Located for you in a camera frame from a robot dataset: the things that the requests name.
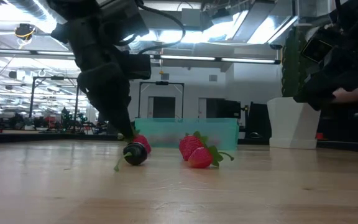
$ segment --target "green strawberry stem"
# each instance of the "green strawberry stem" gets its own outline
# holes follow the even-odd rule
[[[230,156],[229,154],[225,153],[225,152],[218,152],[219,154],[223,154],[223,155],[227,155],[230,157],[230,161],[234,160],[234,157]]]
[[[118,171],[119,171],[119,164],[121,163],[121,161],[123,160],[123,158],[125,158],[125,157],[127,157],[127,156],[131,156],[131,155],[132,155],[131,152],[127,152],[124,156],[122,156],[122,157],[118,160],[117,165],[114,167],[114,170],[115,170],[116,172],[118,172]]]

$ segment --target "red object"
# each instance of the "red object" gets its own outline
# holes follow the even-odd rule
[[[189,158],[189,165],[192,168],[207,168],[212,164],[213,157],[204,147],[197,148]]]
[[[317,140],[323,140],[324,139],[324,134],[323,133],[317,133],[316,134],[316,139]]]
[[[179,150],[183,160],[188,161],[191,154],[199,147],[203,147],[203,143],[196,136],[186,136],[179,143]]]
[[[138,142],[144,145],[147,154],[150,154],[152,152],[152,147],[150,146],[149,142],[147,141],[147,138],[144,135],[138,134],[134,139],[134,142]]]

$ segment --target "strawberry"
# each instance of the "strawberry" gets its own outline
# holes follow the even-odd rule
[[[189,157],[192,168],[207,168],[212,164],[213,157],[205,147],[199,147]]]
[[[187,161],[191,154],[199,147],[203,147],[203,143],[196,136],[187,135],[179,143],[179,150],[183,160]]]
[[[150,154],[150,152],[152,152],[152,147],[150,146],[149,142],[147,141],[147,138],[144,135],[137,134],[132,142],[141,143],[146,148],[147,154]]]

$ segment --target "ceiling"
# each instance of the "ceiling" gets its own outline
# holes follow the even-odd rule
[[[181,4],[179,11],[177,12],[175,11],[175,8],[178,8],[179,3],[180,2],[178,1],[171,0],[145,1],[145,4],[150,7],[167,10],[167,13],[181,18],[180,11],[182,9],[190,8],[190,6],[183,3]],[[213,9],[213,7],[215,6],[225,6],[227,4],[227,1],[192,0],[190,4],[192,4],[192,6],[195,8],[209,7],[210,9]],[[273,32],[291,14],[291,10],[291,0],[278,0],[277,5],[268,15],[268,18],[266,18],[264,23],[262,23],[262,25],[260,26],[260,30],[257,30],[255,32],[255,35],[257,35],[258,37],[254,38],[254,40],[256,40],[257,42],[258,39],[263,39],[266,35]],[[175,24],[172,24],[171,21],[160,17],[159,15],[151,14],[145,11],[140,11],[140,13],[147,26],[152,28],[152,32],[155,34],[154,38],[157,38],[158,40],[168,38],[166,41],[175,41],[176,34],[170,33],[170,35],[167,35],[166,33],[166,30],[177,30],[178,28],[175,26]],[[31,24],[34,24],[36,22],[37,27],[39,28],[38,32],[34,35],[34,38],[32,38],[31,43],[27,45],[24,45],[23,41],[19,40],[13,34],[13,30],[18,27],[20,23],[23,22]],[[53,23],[51,24],[50,21],[41,22],[42,23],[40,23],[40,21],[38,20],[34,20],[32,15],[25,14],[20,9],[14,8],[14,6],[0,4],[0,49],[18,49],[19,47],[22,47],[22,49],[27,50],[70,51],[70,46],[64,45],[48,35],[48,33],[51,31],[50,27],[53,26]],[[226,29],[226,27],[218,27],[215,30],[211,30],[210,35],[213,36],[216,33],[222,32],[223,29]],[[188,40],[186,41],[186,43],[181,43],[154,53],[167,55],[247,57],[268,59],[276,59],[278,55],[276,50],[272,50],[266,44],[249,45],[246,42],[224,39],[213,42],[213,37],[207,38],[208,42],[200,42],[200,40],[196,39],[197,35],[202,36],[204,35],[204,33],[189,32],[189,36],[186,36]],[[286,33],[279,37],[275,41],[275,43],[281,44],[285,36]],[[136,53],[144,47],[155,44],[155,41],[138,39],[131,45],[125,47],[125,49],[129,49],[132,51],[132,53]],[[0,105],[9,106],[12,105],[12,102],[15,102],[17,106],[13,109],[22,110],[23,112],[29,110],[32,76],[38,76],[39,74],[43,75],[44,72],[46,72],[46,77],[51,75],[59,75],[75,78],[80,72],[73,60],[54,60],[46,58],[12,59],[12,57],[13,55],[11,55],[10,57],[0,57]],[[160,66],[159,63],[161,63],[164,67],[213,67],[220,68],[223,72],[225,72],[230,66],[228,63],[221,62],[194,62],[183,60],[158,60],[154,61],[153,63],[155,66]],[[9,72],[13,72],[16,70],[23,70],[25,75],[23,77],[20,77],[20,79],[9,78]],[[59,87],[51,89],[44,84],[50,86],[59,85]],[[75,99],[73,99],[73,97],[75,97],[76,93],[75,85],[75,80],[66,79],[64,81],[59,82],[45,80],[35,89],[35,101],[39,102],[38,104],[36,104],[38,106],[35,107],[35,112],[45,110],[56,112],[60,111],[64,106],[67,108],[74,107]],[[20,102],[17,101],[18,96],[22,98]],[[85,110],[87,105],[88,103],[86,102],[85,96],[81,96],[79,109],[83,111]],[[4,108],[2,106],[1,110],[8,110],[9,107]]]

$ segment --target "wall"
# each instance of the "wall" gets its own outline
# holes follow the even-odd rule
[[[226,73],[226,99],[241,106],[281,97],[281,65],[235,63]],[[244,112],[241,123],[245,124]]]
[[[169,82],[185,84],[184,95],[184,118],[198,117],[198,99],[199,98],[225,98],[225,73],[220,68],[181,68],[181,67],[163,67],[164,73],[170,74]],[[159,72],[161,68],[152,68],[152,77],[148,82],[161,81]],[[217,82],[209,82],[209,75],[218,75]],[[128,107],[131,120],[137,117],[139,100],[139,80],[131,82],[132,101]],[[147,117],[148,99],[150,96],[174,96],[176,97],[176,115],[181,117],[181,94],[173,86],[149,85],[143,92],[140,101],[140,117]]]

